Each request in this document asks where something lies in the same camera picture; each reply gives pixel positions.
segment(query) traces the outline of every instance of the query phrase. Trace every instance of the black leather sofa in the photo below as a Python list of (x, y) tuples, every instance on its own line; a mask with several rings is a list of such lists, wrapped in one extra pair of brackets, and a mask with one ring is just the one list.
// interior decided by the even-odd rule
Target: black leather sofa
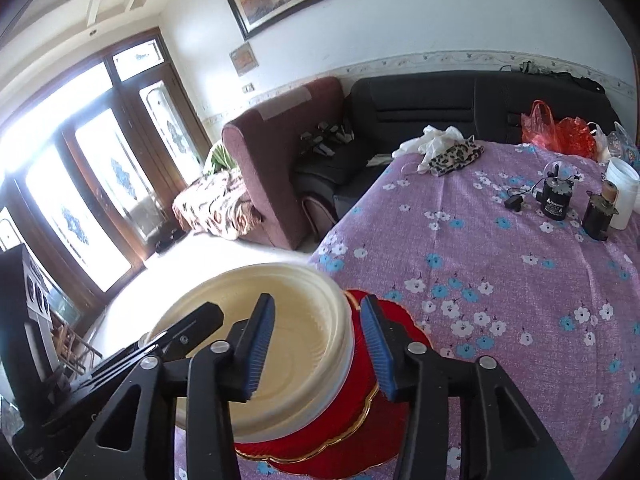
[(550, 105), (556, 120), (581, 117), (607, 133), (618, 120), (598, 84), (569, 75), (454, 71), (365, 78), (346, 99), (345, 122), (355, 140), (332, 146), (332, 158), (303, 156), (291, 182), (298, 196), (316, 197), (340, 219), (385, 169), (366, 168), (376, 153), (391, 153), (428, 124), (443, 130), (453, 125), (465, 137), (518, 144), (521, 114), (528, 114), (536, 99)]

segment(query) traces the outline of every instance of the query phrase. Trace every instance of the red plastic bag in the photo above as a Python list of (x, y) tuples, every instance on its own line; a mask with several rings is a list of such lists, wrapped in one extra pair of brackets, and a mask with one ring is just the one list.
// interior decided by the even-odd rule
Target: red plastic bag
[(531, 115), (522, 114), (522, 142), (530, 142), (550, 152), (560, 153), (556, 124), (544, 101), (533, 101)]
[(522, 142), (530, 142), (550, 152), (596, 159), (598, 150), (589, 125), (580, 117), (554, 123), (551, 108), (534, 101), (531, 115), (522, 114)]
[(556, 124), (556, 134), (562, 142), (560, 153), (596, 160), (598, 156), (596, 139), (591, 135), (591, 129), (584, 119), (580, 117), (562, 119)]

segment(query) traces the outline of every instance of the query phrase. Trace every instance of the ceiling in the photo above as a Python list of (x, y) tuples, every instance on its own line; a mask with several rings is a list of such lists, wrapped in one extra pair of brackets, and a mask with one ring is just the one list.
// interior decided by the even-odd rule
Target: ceiling
[(157, 16), (168, 1), (32, 0), (0, 48), (0, 107), (61, 57), (87, 43), (98, 45), (95, 40), (107, 32)]

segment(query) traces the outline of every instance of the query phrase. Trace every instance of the maroon armchair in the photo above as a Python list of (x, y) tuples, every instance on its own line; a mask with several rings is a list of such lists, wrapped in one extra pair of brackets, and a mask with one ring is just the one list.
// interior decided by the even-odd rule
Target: maroon armchair
[(340, 123), (344, 94), (335, 77), (323, 77), (269, 99), (227, 123), (222, 141), (238, 162), (247, 191), (263, 222), (243, 237), (295, 249), (310, 232), (290, 182), (300, 135), (318, 123)]

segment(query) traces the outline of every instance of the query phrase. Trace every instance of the small framed picture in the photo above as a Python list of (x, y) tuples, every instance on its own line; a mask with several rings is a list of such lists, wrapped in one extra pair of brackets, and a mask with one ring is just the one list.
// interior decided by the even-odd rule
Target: small framed picture
[(248, 42), (236, 48), (229, 56), (231, 56), (231, 61), (234, 64), (236, 72), (238, 72), (238, 76), (244, 75), (249, 72), (249, 70), (253, 70), (258, 66), (258, 62), (254, 56), (254, 50)]

